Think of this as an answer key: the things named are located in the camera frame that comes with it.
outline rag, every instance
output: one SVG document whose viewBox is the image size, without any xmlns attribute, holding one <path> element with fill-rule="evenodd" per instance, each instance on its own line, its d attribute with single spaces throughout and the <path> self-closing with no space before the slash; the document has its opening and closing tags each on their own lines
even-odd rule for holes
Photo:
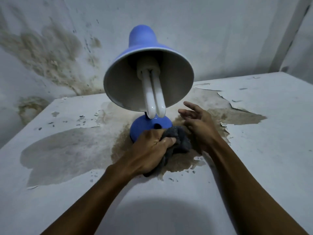
<svg viewBox="0 0 313 235">
<path fill-rule="evenodd" d="M 171 146 L 170 148 L 166 150 L 166 153 L 164 154 L 158 166 L 156 166 L 152 171 L 146 174 L 143 174 L 145 177 L 149 177 L 152 174 L 158 175 L 161 172 L 162 167 L 164 167 L 167 164 L 168 159 L 173 154 L 187 153 L 191 149 L 190 140 L 187 137 L 187 134 L 182 126 L 173 126 L 173 127 L 168 128 L 162 134 L 160 141 L 165 137 L 176 138 L 176 142 L 173 146 Z"/>
</svg>

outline table surface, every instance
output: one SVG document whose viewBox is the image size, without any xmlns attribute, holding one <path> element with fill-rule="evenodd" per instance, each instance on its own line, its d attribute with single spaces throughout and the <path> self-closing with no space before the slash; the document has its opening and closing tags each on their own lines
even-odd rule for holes
<svg viewBox="0 0 313 235">
<path fill-rule="evenodd" d="M 210 110 L 256 180 L 313 234 L 313 86 L 279 72 L 195 82 L 183 100 Z M 167 109 L 171 120 L 183 100 Z M 1 234 L 41 233 L 130 146 L 129 126 L 141 114 L 106 94 L 53 101 L 0 150 Z M 236 231 L 214 165 L 193 151 L 163 176 L 133 179 L 96 232 L 104 233 Z"/>
</svg>

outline right hand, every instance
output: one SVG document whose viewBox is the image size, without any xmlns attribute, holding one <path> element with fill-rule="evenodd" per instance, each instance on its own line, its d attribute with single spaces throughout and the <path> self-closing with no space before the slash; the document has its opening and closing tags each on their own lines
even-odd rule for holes
<svg viewBox="0 0 313 235">
<path fill-rule="evenodd" d="M 178 113 L 185 119 L 184 125 L 197 137 L 202 150 L 206 151 L 207 146 L 221 139 L 211 114 L 191 102 L 184 102 L 184 105 L 192 110 L 179 109 Z"/>
</svg>

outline wall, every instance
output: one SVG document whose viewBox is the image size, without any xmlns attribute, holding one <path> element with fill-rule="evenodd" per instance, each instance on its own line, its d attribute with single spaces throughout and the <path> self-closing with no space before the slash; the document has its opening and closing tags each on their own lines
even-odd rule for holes
<svg viewBox="0 0 313 235">
<path fill-rule="evenodd" d="M 103 92 L 137 24 L 187 56 L 195 80 L 265 73 L 299 1 L 0 0 L 0 147 L 53 99 Z"/>
<path fill-rule="evenodd" d="M 313 8 L 309 8 L 281 71 L 313 84 Z"/>
</svg>

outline blue lamp base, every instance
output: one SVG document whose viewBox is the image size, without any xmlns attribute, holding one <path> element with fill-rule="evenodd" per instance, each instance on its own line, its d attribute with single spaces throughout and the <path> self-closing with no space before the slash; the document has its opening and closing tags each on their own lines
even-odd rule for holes
<svg viewBox="0 0 313 235">
<path fill-rule="evenodd" d="M 145 115 L 138 117 L 132 123 L 130 137 L 133 142 L 136 142 L 139 135 L 145 130 L 170 128 L 172 126 L 172 121 L 166 116 L 159 118 L 156 115 L 153 119 L 149 119 L 147 113 L 145 113 Z"/>
</svg>

